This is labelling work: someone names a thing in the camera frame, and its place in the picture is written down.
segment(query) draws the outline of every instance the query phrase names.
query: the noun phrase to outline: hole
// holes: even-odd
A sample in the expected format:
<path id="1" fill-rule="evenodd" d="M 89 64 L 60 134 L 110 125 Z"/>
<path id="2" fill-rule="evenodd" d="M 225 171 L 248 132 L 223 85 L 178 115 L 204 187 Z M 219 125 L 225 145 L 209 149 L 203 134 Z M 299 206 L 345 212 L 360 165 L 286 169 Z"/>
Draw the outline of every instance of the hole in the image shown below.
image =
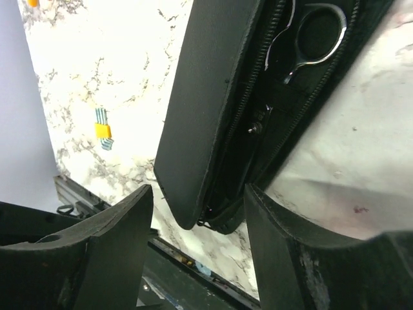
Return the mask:
<path id="1" fill-rule="evenodd" d="M 58 239 L 61 239 L 62 236 L 59 234 L 51 234 L 49 236 L 45 236 L 44 238 L 41 238 L 38 243 L 47 243 L 47 242 L 52 242 L 52 241 L 57 241 Z"/>
<path id="2" fill-rule="evenodd" d="M 318 10 L 303 22 L 298 35 L 300 51 L 309 59 L 321 58 L 336 44 L 339 21 L 330 10 Z"/>
<path id="3" fill-rule="evenodd" d="M 57 218 L 57 216 L 54 215 L 54 214 L 47 214 L 45 220 L 46 220 L 46 222 L 52 224 L 52 223 L 56 222 L 56 218 Z"/>

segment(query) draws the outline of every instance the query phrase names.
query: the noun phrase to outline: zipper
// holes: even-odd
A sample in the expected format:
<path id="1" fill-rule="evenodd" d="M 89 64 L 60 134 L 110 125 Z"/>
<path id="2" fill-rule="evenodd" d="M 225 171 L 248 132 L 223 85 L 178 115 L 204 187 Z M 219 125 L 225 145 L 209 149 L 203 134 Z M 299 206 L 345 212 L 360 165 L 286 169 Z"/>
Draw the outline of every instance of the zipper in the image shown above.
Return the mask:
<path id="1" fill-rule="evenodd" d="M 285 8 L 285 4 L 286 4 L 286 0 L 279 0 L 278 4 L 276 5 L 274 11 L 272 12 L 272 15 L 270 17 L 270 20 L 267 24 L 267 26 L 265 27 L 265 33 L 261 39 L 261 44 L 259 44 L 260 48 L 259 51 L 257 53 L 257 56 L 255 58 L 254 64 L 252 65 L 252 69 L 251 69 L 251 73 L 249 74 L 248 77 L 248 81 L 245 82 L 245 89 L 243 92 L 243 95 L 241 97 L 241 99 L 239 100 L 239 104 L 237 105 L 237 109 L 235 111 L 235 116 L 234 119 L 231 122 L 230 128 L 228 130 L 227 136 L 225 138 L 225 142 L 223 145 L 223 151 L 222 151 L 222 155 L 221 155 L 221 160 L 219 162 L 219 167 L 217 169 L 217 171 L 220 171 L 220 166 L 222 165 L 222 162 L 225 158 L 225 155 L 228 151 L 228 147 L 230 145 L 230 142 L 232 140 L 232 138 L 234 137 L 234 134 L 236 132 L 237 126 L 243 116 L 245 107 L 248 104 L 248 101 L 250 99 L 251 93 L 253 91 L 254 85 L 257 81 L 258 75 L 261 72 L 261 69 L 263 68 L 265 59 L 267 57 L 267 52 L 268 49 L 271 46 L 271 43 L 274 39 L 277 27 L 278 27 L 278 23 L 279 20 L 281 18 L 281 15 L 284 11 Z M 198 225 L 200 226 L 204 226 L 205 222 L 203 221 L 205 219 L 205 213 L 208 209 L 208 206 L 204 206 L 202 212 L 201 212 L 201 216 L 198 219 Z"/>
<path id="2" fill-rule="evenodd" d="M 305 112 L 308 110 L 308 108 L 314 103 L 314 100 L 316 100 L 319 93 L 321 92 L 321 90 L 325 86 L 325 83 L 330 79 L 333 71 L 336 69 L 337 64 L 339 63 L 339 61 L 341 60 L 341 57 L 343 56 L 343 52 L 346 49 L 349 37 L 351 36 L 352 31 L 354 29 L 354 25 L 356 23 L 356 19 L 357 19 L 358 14 L 359 14 L 360 2 L 361 2 L 360 0 L 357 0 L 355 5 L 354 5 L 354 9 L 353 9 L 353 12 L 352 12 L 352 15 L 351 15 L 351 18 L 350 18 L 350 23 L 348 24 L 346 34 L 345 34 L 345 36 L 342 40 L 341 46 L 338 48 L 338 50 L 336 52 L 335 58 L 331 62 L 330 66 L 328 67 L 328 69 L 325 72 L 324 76 L 321 78 L 321 81 L 318 83 L 316 89 L 311 93 L 310 97 L 307 99 L 307 101 L 305 102 L 305 104 L 303 105 L 301 110 L 299 111 L 299 114 L 297 115 L 297 117 L 294 118 L 294 120 L 293 120 L 291 126 L 289 126 L 286 134 L 283 136 L 281 141 L 276 145 L 274 150 L 271 152 L 270 159 L 267 161 L 267 163 L 271 163 L 274 160 L 274 158 L 278 155 L 279 151 L 281 150 L 282 146 L 284 145 L 284 143 L 286 142 L 288 137 L 291 135 L 291 133 L 294 131 L 295 127 L 301 121 L 301 119 L 303 118 L 303 116 L 304 116 Z M 262 175 L 264 170 L 265 170 L 265 168 L 261 168 L 257 179 Z"/>
<path id="3" fill-rule="evenodd" d="M 271 112 L 272 107 L 269 105 L 259 105 L 252 111 L 253 117 L 248 122 L 248 129 L 245 129 L 240 137 L 234 136 L 234 144 L 240 145 L 239 151 L 223 166 L 223 173 L 231 175 L 231 181 L 224 182 L 225 195 L 229 200 L 237 197 L 243 190 L 254 155 L 268 127 Z"/>

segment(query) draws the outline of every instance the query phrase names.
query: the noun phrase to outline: marble surface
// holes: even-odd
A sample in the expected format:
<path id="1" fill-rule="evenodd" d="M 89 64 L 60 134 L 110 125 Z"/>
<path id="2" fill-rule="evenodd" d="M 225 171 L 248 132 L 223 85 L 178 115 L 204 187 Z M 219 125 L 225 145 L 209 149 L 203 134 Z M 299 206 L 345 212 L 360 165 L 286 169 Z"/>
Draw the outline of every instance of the marble surface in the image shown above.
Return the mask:
<path id="1" fill-rule="evenodd" d="M 19 0 L 57 166 L 109 203 L 154 187 L 162 237 L 258 298 L 245 224 L 180 229 L 153 173 L 191 0 Z M 267 193 L 340 233 L 412 227 L 413 5 L 399 0 Z M 94 109 L 115 140 L 101 149 Z"/>

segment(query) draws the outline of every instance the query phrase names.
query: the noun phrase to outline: red stain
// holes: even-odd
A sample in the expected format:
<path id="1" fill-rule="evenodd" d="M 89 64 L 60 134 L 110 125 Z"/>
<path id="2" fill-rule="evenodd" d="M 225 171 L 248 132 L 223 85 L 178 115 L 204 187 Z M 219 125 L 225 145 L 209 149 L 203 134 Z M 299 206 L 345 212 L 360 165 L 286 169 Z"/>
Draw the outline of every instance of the red stain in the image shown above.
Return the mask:
<path id="1" fill-rule="evenodd" d="M 367 209 L 367 208 L 359 207 L 358 205 L 354 206 L 353 210 L 354 210 L 354 213 L 364 213 L 364 212 L 368 212 L 368 209 Z"/>

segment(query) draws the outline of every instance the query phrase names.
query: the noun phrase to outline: scissors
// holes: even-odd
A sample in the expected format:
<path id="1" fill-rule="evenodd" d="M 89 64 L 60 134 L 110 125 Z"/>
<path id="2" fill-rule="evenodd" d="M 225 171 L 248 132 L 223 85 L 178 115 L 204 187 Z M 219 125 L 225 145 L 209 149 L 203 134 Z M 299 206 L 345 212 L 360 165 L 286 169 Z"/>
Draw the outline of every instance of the scissors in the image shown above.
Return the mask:
<path id="1" fill-rule="evenodd" d="M 336 43 L 334 44 L 334 46 L 325 55 L 322 55 L 321 57 L 319 57 L 317 59 L 313 59 L 313 58 L 307 57 L 306 55 L 304 55 L 304 53 L 302 53 L 298 42 L 299 42 L 300 31 L 301 31 L 303 25 L 305 24 L 305 21 L 313 13 L 316 13 L 317 11 L 320 11 L 320 10 L 329 10 L 337 17 L 337 19 L 339 21 L 340 33 L 339 33 L 339 35 L 336 39 Z M 302 16 L 300 16 L 299 23 L 296 27 L 294 27 L 295 14 L 296 14 L 296 0 L 292 0 L 291 15 L 290 15 L 290 19 L 288 20 L 287 26 L 283 31 L 281 31 L 272 40 L 270 48 L 267 51 L 267 56 L 265 58 L 265 70 L 267 70 L 268 67 L 269 67 L 268 59 L 270 57 L 270 51 L 271 51 L 271 48 L 272 48 L 272 45 L 274 44 L 274 42 L 280 36 L 282 36 L 285 32 L 289 32 L 290 29 L 291 30 L 297 29 L 296 33 L 295 33 L 295 41 L 294 41 L 294 52 L 296 54 L 296 58 L 295 58 L 292 70 L 288 73 L 288 75 L 283 80 L 284 84 L 289 84 L 291 79 L 295 76 L 296 72 L 301 67 L 310 66 L 310 65 L 318 65 L 318 64 L 323 63 L 323 62 L 327 61 L 328 59 L 330 59 L 333 56 L 333 54 L 337 51 L 337 49 L 339 48 L 341 42 L 343 41 L 344 34 L 347 30 L 346 15 L 344 14 L 343 10 L 340 9 L 340 7 L 338 7 L 336 5 L 332 5 L 332 4 L 329 4 L 329 3 L 311 3 L 311 4 L 305 5 L 304 10 L 303 10 L 303 14 L 302 14 Z"/>

